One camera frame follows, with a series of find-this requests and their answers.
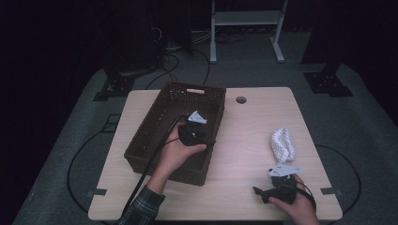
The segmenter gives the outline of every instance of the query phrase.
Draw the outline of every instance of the plaid sleeve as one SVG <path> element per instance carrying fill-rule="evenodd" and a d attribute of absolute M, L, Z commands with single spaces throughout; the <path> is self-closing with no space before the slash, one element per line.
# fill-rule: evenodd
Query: plaid sleeve
<path fill-rule="evenodd" d="M 144 186 L 140 193 L 132 201 L 126 215 L 117 224 L 146 225 L 155 220 L 158 215 L 159 207 L 165 199 L 164 195 L 159 195 Z"/>

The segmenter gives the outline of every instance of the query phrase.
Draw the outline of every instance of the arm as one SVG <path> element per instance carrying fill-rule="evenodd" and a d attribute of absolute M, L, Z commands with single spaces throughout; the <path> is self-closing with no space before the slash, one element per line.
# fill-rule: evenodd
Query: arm
<path fill-rule="evenodd" d="M 304 182 L 296 174 L 294 174 L 294 176 L 298 181 L 298 188 L 305 190 L 305 187 L 302 185 Z M 297 225 L 320 224 L 310 200 L 299 193 L 296 194 L 296 199 L 291 205 L 274 197 L 269 197 L 268 200 L 270 203 L 275 204 L 280 209 L 284 210 L 284 212 L 287 213 Z"/>
<path fill-rule="evenodd" d="M 161 149 L 158 166 L 149 178 L 146 186 L 143 187 L 137 197 L 132 201 L 126 214 L 114 225 L 145 225 L 152 222 L 158 215 L 161 203 L 164 201 L 165 197 L 162 194 L 169 176 L 188 157 L 207 148 L 205 144 L 185 146 L 178 139 L 178 128 L 181 125 L 177 124 L 169 135 L 166 145 Z"/>
<path fill-rule="evenodd" d="M 159 160 L 158 167 L 146 184 L 149 189 L 160 195 L 163 193 L 164 187 L 166 186 L 166 182 L 171 173 L 179 168 L 191 155 L 207 148 L 205 144 L 185 146 L 179 139 L 177 139 L 178 128 L 181 125 L 182 124 L 177 124 L 172 130 L 166 141 L 167 144 L 161 149 L 161 158 Z"/>

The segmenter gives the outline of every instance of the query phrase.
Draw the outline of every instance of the gray carpet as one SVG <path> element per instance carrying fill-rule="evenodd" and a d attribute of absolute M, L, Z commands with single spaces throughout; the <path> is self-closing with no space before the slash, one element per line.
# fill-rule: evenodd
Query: gray carpet
<path fill-rule="evenodd" d="M 206 84 L 291 88 L 338 201 L 344 211 L 349 209 L 335 224 L 395 224 L 398 220 L 397 126 L 367 91 L 360 75 L 345 65 L 340 66 L 337 75 L 353 97 L 336 98 L 312 92 L 303 73 L 318 71 L 323 65 L 300 64 L 309 35 L 282 32 L 280 45 L 286 60 L 283 64 L 276 61 L 269 43 L 270 34 L 247 35 L 245 40 L 235 44 L 219 44 L 218 63 L 210 65 Z M 208 44 L 195 46 L 195 49 L 209 57 Z M 173 55 L 179 59 L 178 67 L 172 71 L 178 82 L 203 83 L 207 61 L 202 54 L 177 52 Z M 164 61 L 169 69 L 176 64 L 172 56 L 165 56 Z M 163 72 L 159 68 L 138 78 L 133 89 L 145 89 Z M 92 191 L 97 186 L 114 136 L 112 132 L 100 131 L 110 114 L 122 112 L 126 101 L 125 97 L 93 101 L 105 79 L 102 70 L 93 74 L 14 224 L 99 224 L 90 220 L 84 209 L 91 204 Z M 171 80 L 171 76 L 164 75 L 149 89 L 160 89 Z M 83 209 L 73 201 L 67 186 L 69 165 L 80 149 L 70 168 L 69 183 Z"/>

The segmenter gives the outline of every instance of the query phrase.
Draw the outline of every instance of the white cloth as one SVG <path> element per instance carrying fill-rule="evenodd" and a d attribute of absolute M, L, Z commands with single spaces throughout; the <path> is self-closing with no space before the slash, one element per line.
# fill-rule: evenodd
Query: white cloth
<path fill-rule="evenodd" d="M 290 142 L 289 130 L 280 128 L 272 135 L 272 150 L 279 163 L 293 161 L 296 157 L 295 148 Z"/>

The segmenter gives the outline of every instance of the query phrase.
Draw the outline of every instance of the cable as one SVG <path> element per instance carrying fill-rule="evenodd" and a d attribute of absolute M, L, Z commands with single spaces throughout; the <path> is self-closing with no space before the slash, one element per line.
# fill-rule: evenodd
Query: cable
<path fill-rule="evenodd" d="M 79 208 L 81 208 L 81 209 L 82 209 L 84 212 L 86 212 L 86 213 L 88 213 L 88 210 L 86 210 L 86 209 L 77 201 L 77 199 L 76 199 L 76 197 L 74 196 L 74 194 L 73 194 L 73 192 L 72 192 L 72 189 L 71 189 L 71 187 L 70 187 L 70 171 L 71 171 L 71 169 L 72 169 L 74 160 L 79 156 L 79 154 L 82 152 L 82 150 L 85 148 L 85 146 L 86 146 L 90 141 L 92 141 L 94 138 L 96 138 L 96 137 L 97 137 L 99 134 L 101 134 L 101 133 L 111 133 L 110 131 L 107 130 L 107 128 L 110 128 L 111 126 L 116 126 L 116 127 L 117 127 L 118 121 L 115 122 L 115 123 L 110 123 L 110 122 L 109 122 L 110 117 L 111 117 L 112 115 L 120 115 L 120 114 L 110 114 L 110 115 L 108 116 L 107 123 L 102 127 L 102 130 L 98 131 L 98 132 L 95 133 L 93 136 L 91 136 L 87 141 L 85 141 L 85 143 L 84 143 L 84 144 L 79 148 L 79 150 L 75 153 L 75 155 L 74 155 L 73 158 L 72 158 L 72 161 L 71 161 L 70 164 L 69 164 L 68 174 L 67 174 L 68 193 L 69 193 L 70 197 L 73 199 L 73 201 L 76 203 L 76 205 L 79 206 Z"/>
<path fill-rule="evenodd" d="M 202 83 L 202 85 L 205 85 L 205 83 L 207 82 L 208 75 L 210 74 L 210 60 L 208 60 L 208 57 L 206 56 L 205 53 L 200 52 L 199 50 L 193 50 L 193 51 L 202 54 L 205 57 L 206 61 L 207 61 L 207 74 L 206 74 L 205 80 Z"/>
<path fill-rule="evenodd" d="M 356 176 L 356 178 L 357 178 L 357 181 L 358 181 L 358 193 L 357 193 L 357 196 L 356 196 L 355 200 L 343 211 L 343 217 L 344 217 L 344 216 L 354 207 L 354 205 L 358 202 L 358 200 L 359 200 L 359 198 L 360 198 L 360 194 L 361 194 L 361 192 L 362 192 L 362 183 L 361 183 L 361 181 L 360 181 L 360 174 L 359 174 L 358 171 L 355 169 L 355 167 L 354 167 L 354 165 L 352 164 L 352 162 L 351 162 L 346 156 L 344 156 L 342 153 L 340 153 L 339 151 L 337 151 L 336 149 L 331 148 L 331 147 L 328 147 L 328 146 L 325 146 L 325 145 L 322 145 L 322 144 L 316 144 L 315 147 L 322 147 L 322 148 L 329 149 L 329 150 L 333 151 L 334 153 L 338 154 L 339 156 L 341 156 L 341 157 L 350 165 L 352 171 L 354 172 L 354 174 L 355 174 L 355 176 Z M 329 223 L 329 224 L 333 224 L 333 223 L 335 223 L 335 222 L 337 222 L 337 221 L 339 221 L 339 220 L 332 221 L 332 222 Z"/>
<path fill-rule="evenodd" d="M 131 193 L 129 199 L 126 202 L 126 205 L 123 209 L 123 213 L 122 213 L 122 217 L 123 215 L 125 215 L 127 209 L 129 208 L 129 206 L 131 205 L 132 200 L 134 199 L 135 195 L 137 194 L 138 190 L 140 189 L 141 185 L 144 182 L 144 179 L 149 171 L 149 168 L 151 167 L 153 160 L 155 159 L 155 156 L 160 152 L 160 150 L 163 148 L 164 145 L 166 145 L 167 143 L 173 142 L 177 139 L 173 139 L 170 142 L 166 142 L 167 138 L 169 137 L 170 133 L 172 132 L 173 128 L 176 126 L 176 124 L 178 123 L 178 121 L 181 118 L 187 118 L 187 115 L 180 115 L 179 117 L 177 117 L 175 119 L 175 121 L 172 123 L 172 125 L 167 129 L 166 133 L 164 134 L 163 138 L 161 139 L 161 141 L 159 142 L 157 148 L 155 149 L 155 151 L 152 153 L 152 156 L 150 157 L 149 161 L 147 162 L 145 169 L 141 175 L 140 180 L 138 181 L 137 185 L 135 186 L 134 191 Z"/>
<path fill-rule="evenodd" d="M 179 59 L 178 59 L 176 56 L 172 55 L 172 54 L 169 54 L 169 56 L 172 56 L 172 57 L 175 58 L 175 60 L 176 60 L 176 65 L 173 66 L 172 69 L 166 70 L 164 73 L 162 73 L 161 75 L 159 75 L 158 77 L 156 77 L 155 79 L 153 79 L 152 82 L 150 82 L 150 83 L 146 86 L 145 90 L 147 90 L 147 89 L 149 88 L 149 86 L 150 86 L 153 82 L 155 82 L 157 79 L 159 79 L 160 77 L 166 75 L 167 73 L 170 73 L 171 71 L 175 70 L 176 67 L 178 67 L 178 65 L 179 65 Z"/>

